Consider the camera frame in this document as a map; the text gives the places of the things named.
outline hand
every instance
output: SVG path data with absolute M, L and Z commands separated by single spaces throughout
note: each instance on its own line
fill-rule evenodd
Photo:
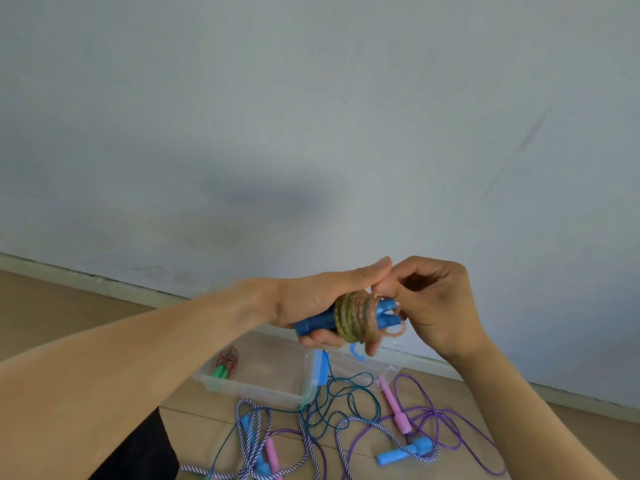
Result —
M 364 290 L 384 279 L 391 270 L 391 266 L 391 259 L 385 257 L 371 266 L 352 271 L 278 280 L 276 312 L 271 323 L 290 328 L 295 322 L 320 314 L 329 309 L 340 295 Z M 338 334 L 329 330 L 314 330 L 308 336 L 300 337 L 299 340 L 302 345 L 315 348 L 338 348 L 345 343 Z M 367 344 L 367 354 L 375 355 L 379 346 L 379 342 Z
M 410 257 L 372 286 L 396 298 L 418 336 L 455 365 L 491 344 L 476 310 L 467 270 L 457 262 Z

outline braided rope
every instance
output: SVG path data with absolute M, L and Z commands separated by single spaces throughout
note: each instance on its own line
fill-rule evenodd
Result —
M 241 415 L 240 408 L 242 405 L 247 404 L 251 406 L 252 411 L 250 412 L 250 422 L 249 422 L 249 431 L 256 431 L 256 438 L 252 444 L 247 433 L 244 432 L 244 429 L 240 426 L 241 424 Z M 262 441 L 258 441 L 260 437 L 260 431 L 262 429 L 262 411 L 267 412 L 268 416 L 268 424 L 267 431 L 262 438 Z M 264 444 L 267 441 L 267 438 L 271 435 L 271 428 L 273 425 L 273 412 L 267 406 L 258 406 L 251 399 L 242 399 L 240 402 L 236 404 L 236 428 L 238 429 L 238 434 L 240 437 L 240 450 L 243 455 L 243 464 L 240 470 L 231 474 L 223 474 L 223 473 L 215 473 L 212 469 L 200 468 L 194 465 L 180 465 L 180 470 L 183 472 L 188 472 L 196 475 L 202 475 L 207 480 L 216 478 L 220 480 L 248 480 L 249 478 L 254 478 L 255 480 L 275 480 L 277 477 L 290 475 L 299 469 L 302 465 L 305 464 L 308 457 L 311 457 L 313 461 L 314 468 L 316 469 L 316 480 L 320 480 L 320 465 L 316 459 L 316 455 L 313 451 L 311 437 L 308 430 L 308 425 L 303 418 L 302 411 L 298 412 L 298 424 L 300 425 L 300 432 L 302 435 L 302 441 L 305 446 L 305 454 L 302 457 L 302 460 L 297 462 L 295 465 L 289 468 L 283 468 L 278 472 L 274 472 L 271 475 L 259 475 L 255 472 L 254 466 L 256 461 L 258 460 L 259 455 L 262 453 L 264 449 Z
M 370 420 L 367 420 L 367 419 L 364 419 L 364 418 L 358 418 L 356 416 L 350 416 L 348 418 L 345 418 L 345 419 L 341 420 L 336 425 L 336 428 L 335 428 L 335 443 L 338 446 L 338 453 L 340 453 L 340 459 L 342 460 L 342 465 L 344 466 L 344 471 L 347 474 L 347 478 L 349 480 L 353 480 L 353 476 L 351 475 L 351 469 L 349 468 L 349 462 L 348 462 L 347 456 L 345 455 L 344 450 L 342 449 L 342 442 L 340 441 L 340 427 L 343 425 L 343 423 L 349 423 L 351 421 L 360 421 L 360 422 L 366 423 L 366 424 L 368 424 L 370 426 L 373 426 L 374 428 L 379 429 L 384 434 L 386 434 L 389 438 L 391 438 L 393 443 L 395 443 L 398 448 L 400 448 L 402 451 L 407 453 L 407 455 L 409 455 L 414 460 L 418 460 L 418 461 L 421 461 L 423 463 L 435 463 L 440 457 L 440 450 L 438 449 L 438 446 L 436 444 L 433 444 L 433 450 L 428 455 L 419 456 L 419 455 L 416 455 L 416 454 L 411 453 L 410 451 L 408 451 L 402 444 L 400 444 L 400 442 L 396 439 L 394 434 L 391 433 L 391 431 L 389 431 L 384 426 L 380 425 L 380 423 L 373 422 L 373 421 L 370 421 Z

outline dark blue handle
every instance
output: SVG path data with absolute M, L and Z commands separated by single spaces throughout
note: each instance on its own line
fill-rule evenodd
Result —
M 400 325 L 402 319 L 396 315 L 388 315 L 386 314 L 388 311 L 393 310 L 397 307 L 397 302 L 395 299 L 381 299 L 378 302 L 378 309 L 376 310 L 378 314 L 378 328 L 383 329 L 393 325 Z M 327 311 L 316 315 L 315 317 L 309 317 L 305 320 L 302 320 L 298 323 L 293 324 L 293 328 L 298 334 L 299 337 L 304 337 L 305 335 L 309 335 L 309 333 L 314 330 L 320 330 L 322 328 L 326 330 L 335 330 L 335 318 L 333 316 L 333 307 L 329 308 Z

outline person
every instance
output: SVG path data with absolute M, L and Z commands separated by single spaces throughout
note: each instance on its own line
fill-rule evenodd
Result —
M 152 411 L 215 352 L 257 325 L 290 327 L 323 312 L 338 296 L 368 287 L 396 298 L 418 336 L 460 373 L 511 478 L 614 478 L 487 336 L 464 266 L 424 257 L 396 266 L 383 258 L 353 271 L 306 278 L 250 279 L 5 360 L 0 363 L 2 478 L 109 478 L 99 474 L 106 459 L 114 459 L 130 432 L 157 424 Z M 300 342 L 342 345 L 328 330 Z M 376 348 L 370 345 L 367 352 L 373 355 Z M 148 436 L 159 437 L 157 428 L 145 428 Z M 113 478 L 134 478 L 123 473 L 117 458 L 111 467 L 120 468 Z

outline wooden floor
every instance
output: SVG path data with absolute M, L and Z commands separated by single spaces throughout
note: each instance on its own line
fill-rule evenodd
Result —
M 147 309 L 126 301 L 0 272 L 0 360 L 64 335 Z M 425 387 L 436 407 L 455 409 L 486 432 L 478 409 L 463 383 L 421 372 L 407 372 L 414 375 Z M 405 406 L 423 404 L 417 389 L 408 382 L 401 385 L 399 395 Z M 381 396 L 378 399 L 383 405 L 383 414 L 389 414 L 384 399 Z M 234 423 L 236 402 L 237 398 L 208 392 L 202 384 L 187 378 L 162 403 L 161 414 L 181 462 L 201 467 L 210 466 Z M 337 406 L 346 410 L 343 403 Z M 372 412 L 370 401 L 361 399 L 358 406 L 362 408 L 364 415 Z M 552 407 L 564 423 L 620 480 L 639 478 L 640 425 L 562 406 Z M 293 415 L 276 413 L 274 427 L 297 429 L 296 418 Z M 350 445 L 361 428 L 359 425 L 350 426 L 342 434 L 343 444 Z M 461 429 L 478 456 L 491 468 L 500 469 L 501 460 L 497 452 L 470 428 L 461 425 Z M 443 439 L 452 441 L 453 438 L 451 435 L 445 435 Z M 339 479 L 342 466 L 333 436 L 327 434 L 321 443 L 328 458 L 328 478 Z M 302 444 L 293 436 L 277 437 L 275 444 L 281 467 L 293 465 L 302 457 Z M 420 480 L 489 478 L 473 457 L 464 450 L 443 450 L 441 459 L 434 465 L 405 460 L 379 468 L 375 455 L 391 448 L 391 442 L 384 435 L 377 431 L 370 432 L 358 444 L 356 454 L 351 460 L 354 477 L 368 480 L 394 477 Z M 234 435 L 220 455 L 216 470 L 235 471 L 238 464 L 239 445 Z M 287 478 L 313 477 L 313 468 L 308 462 L 297 473 Z M 181 474 L 179 478 L 196 477 Z

